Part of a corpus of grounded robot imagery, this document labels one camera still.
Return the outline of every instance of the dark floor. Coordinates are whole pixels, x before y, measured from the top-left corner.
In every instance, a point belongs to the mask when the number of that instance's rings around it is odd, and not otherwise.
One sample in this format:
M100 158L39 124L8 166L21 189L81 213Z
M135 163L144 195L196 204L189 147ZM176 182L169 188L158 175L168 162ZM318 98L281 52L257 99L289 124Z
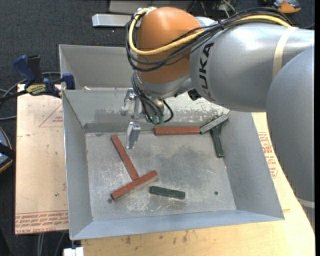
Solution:
M204 16L197 1L192 11ZM203 1L206 14L217 1ZM301 11L291 15L300 28L314 23L315 0L301 0ZM236 10L258 6L257 0L237 0ZM60 71L58 45L124 46L123 28L93 28L92 16L105 13L106 0L0 0L0 89L7 90L22 78L13 69L13 61L21 55L41 55L43 72ZM16 100L0 106L0 119L16 115ZM13 149L16 148L16 119L0 120ZM39 235L14 235L15 165L0 174L0 231L7 250L15 256L37 255ZM46 233L42 255L53 256L55 251L71 246L68 234Z

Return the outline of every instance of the clamp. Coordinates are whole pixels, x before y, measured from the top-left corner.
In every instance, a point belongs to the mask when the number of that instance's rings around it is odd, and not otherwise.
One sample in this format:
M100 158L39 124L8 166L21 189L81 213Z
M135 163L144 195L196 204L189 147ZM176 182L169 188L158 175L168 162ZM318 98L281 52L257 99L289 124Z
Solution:
M22 55L13 62L15 71L27 80L24 85L24 91L20 94L29 93L32 96L51 95L57 98L62 97L62 92L58 89L54 82L65 82L65 87L69 90L76 88L73 76L70 73L65 73L62 78L55 81L50 81L43 77L40 66L40 55L27 57Z

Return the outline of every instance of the cable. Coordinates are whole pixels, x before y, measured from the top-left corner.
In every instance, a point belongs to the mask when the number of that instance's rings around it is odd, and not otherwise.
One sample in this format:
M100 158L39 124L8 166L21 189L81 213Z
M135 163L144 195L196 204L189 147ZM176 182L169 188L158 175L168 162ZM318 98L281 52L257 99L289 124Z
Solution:
M155 10L155 8L153 8L153 9L145 8L145 9L138 11L137 14L135 14L133 16L133 18L129 24L129 31L128 31L128 37L127 37L128 42L127 43L128 43L129 48L133 52L137 53L138 55L150 56L150 55L162 53L164 51L168 51L172 48L177 48L178 46L181 46L185 43L190 42L191 40L195 39L197 36L199 36L205 32L205 31L199 31L194 34L184 36L183 38L181 38L179 40L174 40L173 42L171 42L165 46L159 47L157 49L148 50L148 51L139 50L135 47L135 45L133 43L133 31L135 29L137 22L143 17L143 15L146 15L146 13L153 11L153 10ZM244 12L236 13L235 15L231 16L230 18L226 19L226 23L229 23L229 22L233 23L233 22L235 22L235 20L238 20L238 21L240 21L240 20L265 20L265 21L274 22L274 23L281 25L281 26L286 26L286 27L291 26L291 24L288 22L287 17L284 17L283 15L280 15L279 13L276 15L276 12L270 11L270 10L268 10L268 12L266 13L265 7L256 8L251 12L244 11Z
M65 234L66 234L66 233L63 232L63 234L62 234L62 236L61 236L61 238L60 238L60 240L59 240L59 242L58 242L58 245L56 246L55 253L54 253L53 256L56 256L56 255L57 255L57 253L58 253L58 251L59 251L59 248L60 248L60 245L61 245L61 242L62 242L62 239L64 238Z
M232 11L234 11L235 13L236 13L236 9L228 2L228 1L226 1L226 0L222 0L225 4L227 4L230 8L231 8L231 10Z
M44 76L49 76L50 77L50 81L52 80L52 75L56 75L56 76L60 76L61 73L57 72L57 71L48 71L48 72L43 72L42 75ZM0 89L1 92L4 92L4 95L2 96L2 98L6 97L9 94L12 94L12 90L15 89L18 85L23 85L26 82L28 82L27 79L23 79L17 83L15 83L13 86L11 86L8 90L4 90L4 89ZM15 119L17 118L16 115L12 115L12 116L7 116L7 117L2 117L0 118L0 121L6 121L6 120L11 120L11 119Z
M36 255L37 256L41 256L42 254L42 246L43 246L43 242L44 242L44 233L40 233L38 236L38 242L37 242L37 250L36 250Z

